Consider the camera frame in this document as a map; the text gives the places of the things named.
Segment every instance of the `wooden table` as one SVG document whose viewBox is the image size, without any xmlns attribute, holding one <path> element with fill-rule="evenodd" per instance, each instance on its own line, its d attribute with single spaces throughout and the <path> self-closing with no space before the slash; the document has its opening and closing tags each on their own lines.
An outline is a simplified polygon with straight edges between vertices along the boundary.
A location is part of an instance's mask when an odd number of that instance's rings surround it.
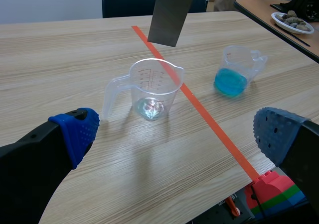
<svg viewBox="0 0 319 224">
<path fill-rule="evenodd" d="M 273 34 L 277 35 L 288 44 L 292 45 L 305 55 L 319 62 L 319 22 L 312 22 L 311 25 L 315 28 L 313 34 L 292 34 L 286 32 L 275 24 L 271 18 L 271 14 L 278 12 L 271 4 L 286 3 L 286 0 L 236 0 L 234 5 L 243 14 L 254 20 Z"/>
<path fill-rule="evenodd" d="M 0 26 L 0 139 L 17 141 L 49 116 L 80 107 L 101 113 L 104 88 L 136 61 L 153 57 L 132 30 L 150 16 Z M 244 95 L 213 88 L 227 45 L 269 55 Z M 155 44 L 185 68 L 184 81 L 255 169 L 274 167 L 258 149 L 253 118 L 265 106 L 319 121 L 319 66 L 238 12 L 189 14 L 177 47 Z M 109 122 L 56 190 L 42 224 L 184 224 L 251 180 L 179 92 L 164 120 L 146 121 L 117 97 Z"/>
</svg>

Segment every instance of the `measuring cup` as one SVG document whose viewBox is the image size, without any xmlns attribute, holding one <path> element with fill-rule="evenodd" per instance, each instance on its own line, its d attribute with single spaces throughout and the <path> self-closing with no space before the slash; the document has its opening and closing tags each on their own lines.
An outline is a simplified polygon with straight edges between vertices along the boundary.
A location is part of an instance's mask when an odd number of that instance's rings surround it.
<svg viewBox="0 0 319 224">
<path fill-rule="evenodd" d="M 165 117 L 183 83 L 184 69 L 156 59 L 144 59 L 130 68 L 129 74 L 114 78 L 106 86 L 102 117 L 106 119 L 117 93 L 131 89 L 135 112 L 149 120 Z"/>
<path fill-rule="evenodd" d="M 244 46 L 227 46 L 215 77 L 215 87 L 228 96 L 241 94 L 265 68 L 268 56 Z"/>
</svg>

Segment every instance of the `white wall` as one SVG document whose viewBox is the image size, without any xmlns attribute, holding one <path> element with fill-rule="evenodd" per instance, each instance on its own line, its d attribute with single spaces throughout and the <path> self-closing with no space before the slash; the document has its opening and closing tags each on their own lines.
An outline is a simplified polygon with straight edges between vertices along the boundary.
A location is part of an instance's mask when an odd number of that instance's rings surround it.
<svg viewBox="0 0 319 224">
<path fill-rule="evenodd" d="M 102 17 L 102 0 L 0 0 L 0 23 Z"/>
</svg>

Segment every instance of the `white plate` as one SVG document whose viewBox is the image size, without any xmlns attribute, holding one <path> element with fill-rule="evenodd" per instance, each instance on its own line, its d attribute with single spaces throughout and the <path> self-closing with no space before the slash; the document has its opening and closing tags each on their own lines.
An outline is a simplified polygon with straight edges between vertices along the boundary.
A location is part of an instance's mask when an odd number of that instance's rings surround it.
<svg viewBox="0 0 319 224">
<path fill-rule="evenodd" d="M 299 29 L 293 28 L 292 26 L 286 25 L 283 22 L 279 21 L 277 18 L 275 18 L 276 15 L 283 16 L 283 15 L 285 15 L 285 13 L 274 12 L 273 14 L 271 14 L 271 17 L 275 20 L 275 23 L 279 27 L 283 28 L 286 31 L 289 31 L 289 32 L 295 33 L 295 34 L 312 34 L 315 31 L 314 28 L 307 22 L 305 22 L 306 27 L 308 27 L 310 29 L 310 31 L 301 31 Z"/>
</svg>

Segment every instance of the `water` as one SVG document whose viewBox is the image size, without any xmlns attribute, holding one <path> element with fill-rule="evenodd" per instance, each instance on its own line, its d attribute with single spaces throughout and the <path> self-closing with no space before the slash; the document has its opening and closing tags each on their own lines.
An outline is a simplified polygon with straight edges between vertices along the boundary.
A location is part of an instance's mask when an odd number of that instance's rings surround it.
<svg viewBox="0 0 319 224">
<path fill-rule="evenodd" d="M 240 73 L 222 68 L 215 77 L 215 87 L 228 96 L 237 96 L 247 87 L 247 79 Z"/>
<path fill-rule="evenodd" d="M 141 98 L 135 105 L 135 111 L 143 118 L 154 121 L 164 113 L 164 105 L 155 98 Z"/>
</svg>

